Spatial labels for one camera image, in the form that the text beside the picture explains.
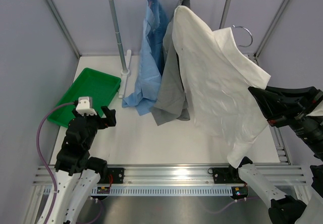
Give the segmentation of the white shirt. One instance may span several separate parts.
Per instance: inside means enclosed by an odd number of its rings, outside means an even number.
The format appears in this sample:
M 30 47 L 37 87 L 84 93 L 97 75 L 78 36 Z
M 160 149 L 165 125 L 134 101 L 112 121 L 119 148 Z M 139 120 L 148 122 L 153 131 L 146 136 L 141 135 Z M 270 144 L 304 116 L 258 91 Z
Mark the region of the white shirt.
M 213 31 L 188 7 L 175 9 L 172 39 L 195 125 L 231 146 L 237 168 L 267 126 L 249 88 L 265 89 L 270 75 L 241 53 L 231 28 Z

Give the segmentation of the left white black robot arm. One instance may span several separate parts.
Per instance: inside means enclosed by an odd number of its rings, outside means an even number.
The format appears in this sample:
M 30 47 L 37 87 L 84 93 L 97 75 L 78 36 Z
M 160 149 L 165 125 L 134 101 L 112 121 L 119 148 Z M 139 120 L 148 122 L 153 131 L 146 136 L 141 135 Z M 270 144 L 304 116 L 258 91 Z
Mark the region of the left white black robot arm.
M 107 161 L 89 153 L 97 131 L 116 125 L 116 111 L 106 106 L 101 109 L 103 118 L 90 107 L 72 110 L 74 118 L 68 123 L 53 170 L 38 154 L 52 180 L 38 223 L 76 223 L 93 187 L 111 178 Z

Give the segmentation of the metal wire hanger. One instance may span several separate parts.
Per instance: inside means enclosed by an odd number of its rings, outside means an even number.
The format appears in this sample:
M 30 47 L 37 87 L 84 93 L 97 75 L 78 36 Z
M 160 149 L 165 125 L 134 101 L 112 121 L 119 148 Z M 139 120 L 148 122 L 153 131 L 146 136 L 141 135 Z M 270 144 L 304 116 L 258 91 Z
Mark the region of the metal wire hanger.
M 238 29 L 238 28 L 243 29 L 244 31 L 246 31 L 248 33 L 248 35 L 250 37 L 250 42 L 247 45 L 238 45 L 238 47 L 250 47 L 253 44 L 253 42 L 254 42 L 253 35 L 252 35 L 252 33 L 251 33 L 251 31 L 249 29 L 247 29 L 244 26 L 236 26 L 236 25 L 232 25 L 232 28 L 234 28 L 234 29 Z

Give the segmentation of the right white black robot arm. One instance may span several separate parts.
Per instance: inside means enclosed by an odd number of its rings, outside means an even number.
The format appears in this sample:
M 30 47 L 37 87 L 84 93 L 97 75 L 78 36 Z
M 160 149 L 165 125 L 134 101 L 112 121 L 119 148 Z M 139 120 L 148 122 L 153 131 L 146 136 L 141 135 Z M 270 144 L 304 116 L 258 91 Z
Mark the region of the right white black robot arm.
M 261 113 L 274 128 L 288 126 L 322 160 L 322 91 L 315 87 L 284 89 L 249 87 Z M 287 194 L 264 176 L 257 166 L 243 157 L 229 166 L 233 182 L 242 181 L 268 209 L 272 223 L 322 223 L 322 165 L 311 165 L 311 195 L 308 202 Z

